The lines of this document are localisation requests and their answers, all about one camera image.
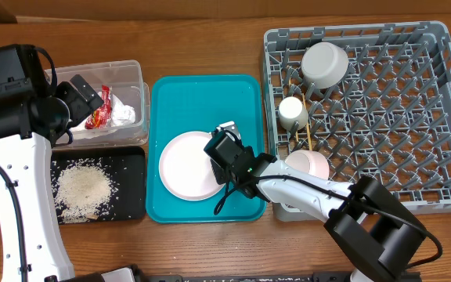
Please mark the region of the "red snack wrapper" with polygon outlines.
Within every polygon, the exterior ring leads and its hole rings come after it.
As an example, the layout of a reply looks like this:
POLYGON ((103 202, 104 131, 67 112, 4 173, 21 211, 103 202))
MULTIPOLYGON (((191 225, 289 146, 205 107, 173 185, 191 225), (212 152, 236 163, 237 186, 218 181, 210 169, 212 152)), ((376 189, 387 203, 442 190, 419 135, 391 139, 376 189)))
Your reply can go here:
POLYGON ((112 102, 111 102, 111 90, 112 88, 106 85, 102 85, 101 98, 103 105, 95 110, 85 122, 85 128, 98 129, 106 128, 112 115, 112 102))

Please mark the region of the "pink plate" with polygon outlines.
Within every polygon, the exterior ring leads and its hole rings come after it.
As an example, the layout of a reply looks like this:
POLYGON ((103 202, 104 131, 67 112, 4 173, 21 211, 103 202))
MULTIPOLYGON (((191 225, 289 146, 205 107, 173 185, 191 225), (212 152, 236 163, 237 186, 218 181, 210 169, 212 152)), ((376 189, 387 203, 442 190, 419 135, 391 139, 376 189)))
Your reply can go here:
POLYGON ((164 187, 185 201, 202 201, 216 195, 218 184, 211 159, 204 152, 211 133, 185 132, 172 139, 163 149, 159 160, 159 174, 164 187))

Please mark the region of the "pink bowl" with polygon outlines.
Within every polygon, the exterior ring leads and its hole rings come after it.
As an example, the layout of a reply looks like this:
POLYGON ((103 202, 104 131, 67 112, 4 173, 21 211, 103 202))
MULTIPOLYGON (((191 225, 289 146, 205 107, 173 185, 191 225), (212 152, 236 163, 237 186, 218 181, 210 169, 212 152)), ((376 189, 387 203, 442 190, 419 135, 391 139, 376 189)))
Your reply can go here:
POLYGON ((319 152, 296 150, 285 158, 285 163, 292 168, 321 179, 329 179, 330 166, 327 159, 319 152))

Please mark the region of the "cream paper cup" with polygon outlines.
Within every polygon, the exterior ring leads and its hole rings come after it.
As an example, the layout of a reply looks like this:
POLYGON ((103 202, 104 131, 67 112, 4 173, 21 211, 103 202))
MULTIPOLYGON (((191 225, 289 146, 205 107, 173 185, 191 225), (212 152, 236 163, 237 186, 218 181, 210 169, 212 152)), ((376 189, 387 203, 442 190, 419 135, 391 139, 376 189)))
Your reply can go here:
POLYGON ((280 126, 286 130, 291 130, 297 121, 297 130, 303 129, 308 124, 308 111, 303 106, 299 98, 290 96, 284 98, 279 105, 280 126))

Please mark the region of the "white rice pile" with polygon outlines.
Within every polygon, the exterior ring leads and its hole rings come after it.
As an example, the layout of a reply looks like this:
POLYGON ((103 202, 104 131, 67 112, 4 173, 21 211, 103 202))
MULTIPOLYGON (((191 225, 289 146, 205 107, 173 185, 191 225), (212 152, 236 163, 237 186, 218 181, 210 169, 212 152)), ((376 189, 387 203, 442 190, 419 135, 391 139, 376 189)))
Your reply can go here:
POLYGON ((93 222, 110 214, 119 185, 100 159, 52 164, 58 170, 52 173, 52 191, 60 223, 93 222))

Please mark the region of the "wooden chopstick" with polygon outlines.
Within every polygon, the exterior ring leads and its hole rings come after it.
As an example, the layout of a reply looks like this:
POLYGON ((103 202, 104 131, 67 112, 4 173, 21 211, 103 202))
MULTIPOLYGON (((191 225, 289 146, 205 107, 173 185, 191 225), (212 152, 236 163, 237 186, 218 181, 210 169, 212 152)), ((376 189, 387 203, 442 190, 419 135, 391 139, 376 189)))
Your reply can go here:
POLYGON ((295 141, 296 141, 297 143, 299 142, 299 138, 298 138, 298 125, 299 125, 298 121, 295 121, 295 122, 292 124, 292 127, 291 127, 291 129, 290 129, 290 137, 291 137, 291 138, 295 138, 295 141))
MULTIPOLYGON (((305 99, 304 93, 301 94, 301 99, 302 99, 303 108, 304 108, 306 114, 308 115, 307 101, 305 99)), ((312 137, 311 137, 309 116, 307 118, 307 123, 305 125, 305 128, 306 128, 306 135, 307 135, 308 150, 312 150, 312 137)))

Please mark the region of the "grey bowl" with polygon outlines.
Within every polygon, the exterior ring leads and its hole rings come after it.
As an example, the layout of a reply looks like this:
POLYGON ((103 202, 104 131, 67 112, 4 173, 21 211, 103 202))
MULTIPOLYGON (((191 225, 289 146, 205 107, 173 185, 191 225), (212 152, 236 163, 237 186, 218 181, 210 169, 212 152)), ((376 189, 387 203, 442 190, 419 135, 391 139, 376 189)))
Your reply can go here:
POLYGON ((329 43, 319 42, 307 49, 301 60, 304 80, 313 83, 317 89, 336 85, 348 70, 346 51, 329 43))

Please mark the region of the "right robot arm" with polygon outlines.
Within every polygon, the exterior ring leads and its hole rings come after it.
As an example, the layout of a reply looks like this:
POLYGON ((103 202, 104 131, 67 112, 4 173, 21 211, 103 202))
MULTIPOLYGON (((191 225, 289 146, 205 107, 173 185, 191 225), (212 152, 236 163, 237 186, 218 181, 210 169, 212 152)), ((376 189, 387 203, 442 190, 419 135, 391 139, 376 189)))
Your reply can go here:
POLYGON ((356 276, 398 281, 427 237, 417 217, 369 176, 357 183, 321 179, 254 154, 227 129, 215 129, 204 151, 245 197, 290 205, 323 222, 356 276))

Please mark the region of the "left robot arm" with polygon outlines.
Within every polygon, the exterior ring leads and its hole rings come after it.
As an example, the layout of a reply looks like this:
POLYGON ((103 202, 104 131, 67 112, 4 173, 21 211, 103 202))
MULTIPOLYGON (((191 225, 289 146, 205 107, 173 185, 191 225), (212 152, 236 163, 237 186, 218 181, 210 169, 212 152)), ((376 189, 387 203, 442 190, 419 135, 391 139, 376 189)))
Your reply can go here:
POLYGON ((57 86, 0 85, 0 230, 4 281, 62 281, 75 272, 52 195, 56 141, 102 105, 80 75, 57 86))

